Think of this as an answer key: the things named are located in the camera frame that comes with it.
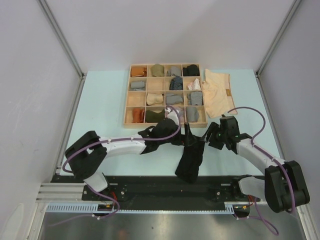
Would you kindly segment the black garment pile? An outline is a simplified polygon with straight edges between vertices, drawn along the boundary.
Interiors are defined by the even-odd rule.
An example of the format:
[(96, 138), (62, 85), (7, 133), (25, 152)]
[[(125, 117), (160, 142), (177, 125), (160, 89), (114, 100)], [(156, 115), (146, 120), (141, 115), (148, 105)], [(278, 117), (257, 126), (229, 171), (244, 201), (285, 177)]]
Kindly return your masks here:
[(198, 178), (199, 168), (203, 162), (205, 142), (199, 141), (185, 146), (182, 157), (175, 170), (175, 175), (188, 184), (194, 184)]

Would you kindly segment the orange and cream underwear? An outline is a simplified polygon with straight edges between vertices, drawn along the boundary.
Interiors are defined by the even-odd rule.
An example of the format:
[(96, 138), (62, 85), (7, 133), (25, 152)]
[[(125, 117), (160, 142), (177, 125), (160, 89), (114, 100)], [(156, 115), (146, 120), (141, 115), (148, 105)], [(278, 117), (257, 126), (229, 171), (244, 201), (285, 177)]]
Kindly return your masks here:
[(132, 123), (133, 124), (142, 124), (145, 119), (145, 109), (135, 107), (132, 110)]

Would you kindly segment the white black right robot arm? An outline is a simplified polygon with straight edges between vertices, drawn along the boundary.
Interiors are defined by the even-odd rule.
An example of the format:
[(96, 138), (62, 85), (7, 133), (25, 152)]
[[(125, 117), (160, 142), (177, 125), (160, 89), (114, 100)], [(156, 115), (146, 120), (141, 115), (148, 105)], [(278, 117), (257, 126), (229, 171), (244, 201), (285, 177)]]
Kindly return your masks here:
[(263, 179), (251, 175), (240, 176), (236, 185), (230, 188), (230, 194), (235, 200), (242, 201), (251, 195), (265, 200), (275, 213), (289, 212), (310, 202), (300, 164), (272, 156), (255, 144), (250, 135), (240, 133), (234, 116), (223, 116), (220, 123), (212, 122), (204, 137), (210, 147), (218, 150), (226, 147), (248, 160), (264, 175)]

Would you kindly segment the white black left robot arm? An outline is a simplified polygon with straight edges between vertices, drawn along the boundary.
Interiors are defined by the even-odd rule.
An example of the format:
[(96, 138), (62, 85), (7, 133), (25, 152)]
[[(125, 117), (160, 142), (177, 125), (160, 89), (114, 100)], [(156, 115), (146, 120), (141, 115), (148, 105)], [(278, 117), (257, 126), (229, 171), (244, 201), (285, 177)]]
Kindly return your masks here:
[(164, 144), (190, 147), (199, 140), (199, 137), (192, 134), (188, 123), (184, 124), (182, 133), (181, 124), (170, 118), (165, 118), (155, 126), (147, 127), (129, 137), (101, 138), (96, 131), (91, 130), (65, 151), (66, 161), (62, 169), (91, 187), (98, 199), (105, 200), (110, 196), (111, 188), (105, 175), (98, 168), (106, 158), (148, 154)]

